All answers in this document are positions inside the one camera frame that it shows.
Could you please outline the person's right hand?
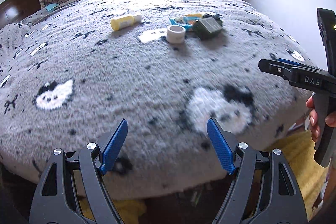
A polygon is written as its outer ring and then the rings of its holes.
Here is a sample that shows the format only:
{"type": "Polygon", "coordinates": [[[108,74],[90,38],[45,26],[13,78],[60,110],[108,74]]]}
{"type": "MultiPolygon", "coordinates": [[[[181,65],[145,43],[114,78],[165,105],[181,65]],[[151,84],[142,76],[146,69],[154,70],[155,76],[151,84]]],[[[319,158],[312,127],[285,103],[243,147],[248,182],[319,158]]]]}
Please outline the person's right hand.
{"type": "MultiPolygon", "coordinates": [[[[309,99],[306,101],[306,107],[311,109],[308,116],[310,123],[309,128],[311,132],[311,138],[314,141],[314,143],[317,143],[319,135],[321,133],[321,129],[320,126],[318,125],[318,114],[315,110],[312,96],[310,96],[309,99]]],[[[336,120],[336,112],[334,111],[325,118],[325,123],[329,127],[335,127],[336,125],[335,120],[336,120]]]]}

